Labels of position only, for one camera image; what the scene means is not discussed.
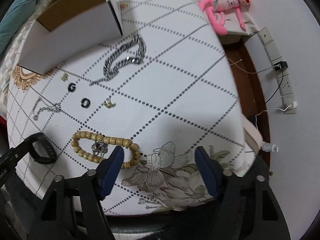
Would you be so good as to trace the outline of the silver pendant charm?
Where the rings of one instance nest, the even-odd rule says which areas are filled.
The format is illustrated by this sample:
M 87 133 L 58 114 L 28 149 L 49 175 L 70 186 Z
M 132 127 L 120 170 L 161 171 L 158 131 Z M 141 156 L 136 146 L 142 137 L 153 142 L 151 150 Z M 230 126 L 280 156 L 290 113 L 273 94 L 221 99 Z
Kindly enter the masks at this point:
M 105 155 L 108 152 L 108 144 L 103 141 L 96 141 L 91 148 L 94 155 Z

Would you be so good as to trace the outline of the black ring earring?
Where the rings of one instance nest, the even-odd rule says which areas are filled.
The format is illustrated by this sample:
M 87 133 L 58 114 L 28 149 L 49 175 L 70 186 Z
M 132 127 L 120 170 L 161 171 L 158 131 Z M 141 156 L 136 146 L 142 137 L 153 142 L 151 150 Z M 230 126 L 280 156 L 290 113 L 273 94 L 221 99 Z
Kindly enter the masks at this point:
M 70 83 L 69 85 L 68 85 L 68 91 L 69 92 L 74 92 L 75 91 L 75 89 L 76 89 L 76 84 L 75 83 Z
M 81 100 L 81 107 L 88 108 L 91 105 L 91 101 L 88 98 L 83 98 Z

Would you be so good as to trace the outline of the white plastic bottle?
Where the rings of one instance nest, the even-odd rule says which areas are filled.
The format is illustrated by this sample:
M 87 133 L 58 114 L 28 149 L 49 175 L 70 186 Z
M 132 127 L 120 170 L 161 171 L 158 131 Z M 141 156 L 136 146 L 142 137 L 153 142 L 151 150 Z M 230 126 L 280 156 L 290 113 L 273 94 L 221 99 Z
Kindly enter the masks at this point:
M 265 152 L 278 152 L 279 151 L 279 147 L 275 144 L 271 144 L 269 142 L 262 142 L 261 145 L 261 150 L 265 151 Z

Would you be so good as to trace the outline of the patterned white tablecloth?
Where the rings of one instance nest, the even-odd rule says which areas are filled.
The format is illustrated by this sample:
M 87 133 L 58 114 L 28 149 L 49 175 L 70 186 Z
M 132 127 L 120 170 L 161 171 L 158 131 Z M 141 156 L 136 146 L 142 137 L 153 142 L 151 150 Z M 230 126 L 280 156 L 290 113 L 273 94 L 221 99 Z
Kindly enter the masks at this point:
M 123 38 L 67 60 L 26 92 L 10 84 L 10 146 L 42 132 L 58 156 L 56 163 L 41 165 L 26 155 L 17 175 L 43 197 L 55 176 L 77 177 L 96 168 L 86 158 L 93 141 L 72 140 L 76 132 L 88 132 L 139 145 L 139 159 L 120 171 L 102 202 L 105 214 L 146 215 L 204 204 L 210 195 L 195 148 L 204 147 L 240 177 L 255 159 L 225 52 L 193 0 L 123 1 Z M 70 83 L 76 84 L 72 93 Z M 81 107 L 83 98 L 91 101 L 88 108 Z M 107 98 L 116 106 L 106 108 Z

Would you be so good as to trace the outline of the black plug adapter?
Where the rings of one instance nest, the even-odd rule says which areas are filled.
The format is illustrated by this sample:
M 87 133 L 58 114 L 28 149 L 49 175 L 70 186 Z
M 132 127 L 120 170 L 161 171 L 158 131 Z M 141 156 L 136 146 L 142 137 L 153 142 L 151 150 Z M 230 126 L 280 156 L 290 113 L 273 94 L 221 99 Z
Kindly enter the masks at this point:
M 279 61 L 273 65 L 275 71 L 285 71 L 288 68 L 286 61 Z

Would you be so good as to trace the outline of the teal quilted blanket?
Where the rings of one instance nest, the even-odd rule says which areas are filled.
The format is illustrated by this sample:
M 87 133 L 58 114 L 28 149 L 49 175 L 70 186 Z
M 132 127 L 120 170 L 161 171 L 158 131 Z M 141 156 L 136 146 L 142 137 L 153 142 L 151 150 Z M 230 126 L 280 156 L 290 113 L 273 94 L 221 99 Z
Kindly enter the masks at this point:
M 40 0 L 14 0 L 1 20 L 1 53 L 5 51 L 12 37 L 21 25 L 35 12 Z

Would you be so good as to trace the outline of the cloth covered side box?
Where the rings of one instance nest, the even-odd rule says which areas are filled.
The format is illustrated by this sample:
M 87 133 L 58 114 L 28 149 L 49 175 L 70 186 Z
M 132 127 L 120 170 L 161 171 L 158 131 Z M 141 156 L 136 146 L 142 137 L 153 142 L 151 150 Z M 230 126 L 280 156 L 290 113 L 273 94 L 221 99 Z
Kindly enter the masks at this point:
M 225 15 L 225 28 L 228 31 L 227 35 L 236 35 L 236 36 L 252 36 L 254 34 L 257 34 L 259 32 L 258 27 L 255 23 L 255 20 L 253 19 L 253 17 L 249 14 L 249 9 L 250 9 L 251 3 L 248 6 L 241 6 L 241 14 L 242 14 L 242 18 L 244 20 L 245 23 L 245 28 L 246 31 L 243 31 L 240 28 L 236 13 L 235 13 L 235 9 L 230 9 L 224 12 Z

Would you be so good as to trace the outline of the white cardboard box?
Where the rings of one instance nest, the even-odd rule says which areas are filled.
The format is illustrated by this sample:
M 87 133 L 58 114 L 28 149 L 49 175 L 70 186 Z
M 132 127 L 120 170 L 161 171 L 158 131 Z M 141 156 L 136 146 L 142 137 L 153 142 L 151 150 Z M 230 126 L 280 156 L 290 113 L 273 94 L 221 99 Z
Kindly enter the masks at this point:
M 120 0 L 58 0 L 29 29 L 17 65 L 40 75 L 123 35 Z

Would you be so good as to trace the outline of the pink panther plush toy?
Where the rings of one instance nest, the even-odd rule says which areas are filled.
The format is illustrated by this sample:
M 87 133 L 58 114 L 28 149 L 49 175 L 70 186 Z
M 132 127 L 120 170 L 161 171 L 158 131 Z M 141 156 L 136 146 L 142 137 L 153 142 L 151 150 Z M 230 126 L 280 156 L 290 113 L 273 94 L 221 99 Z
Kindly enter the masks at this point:
M 241 6 L 250 5 L 251 0 L 200 0 L 198 6 L 201 11 L 204 11 L 208 20 L 217 33 L 217 35 L 227 35 L 228 31 L 225 28 L 224 12 L 230 9 L 235 9 L 235 13 L 243 31 L 246 31 L 245 23 L 241 14 Z

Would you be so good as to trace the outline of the white wall socket strip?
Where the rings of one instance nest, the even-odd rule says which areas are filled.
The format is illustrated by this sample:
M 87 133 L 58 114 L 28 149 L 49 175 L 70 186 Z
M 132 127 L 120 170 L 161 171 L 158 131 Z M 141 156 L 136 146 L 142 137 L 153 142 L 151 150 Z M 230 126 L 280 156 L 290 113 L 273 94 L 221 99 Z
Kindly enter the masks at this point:
M 276 91 L 266 100 L 265 103 L 269 103 L 274 96 L 279 93 L 282 106 L 279 107 L 277 111 L 283 112 L 284 114 L 296 114 L 297 100 L 292 89 L 292 82 L 288 71 L 289 66 L 283 59 L 283 56 L 267 27 L 263 27 L 258 32 L 258 36 L 263 44 L 271 65 L 269 70 L 272 70 L 271 73 L 277 81 Z

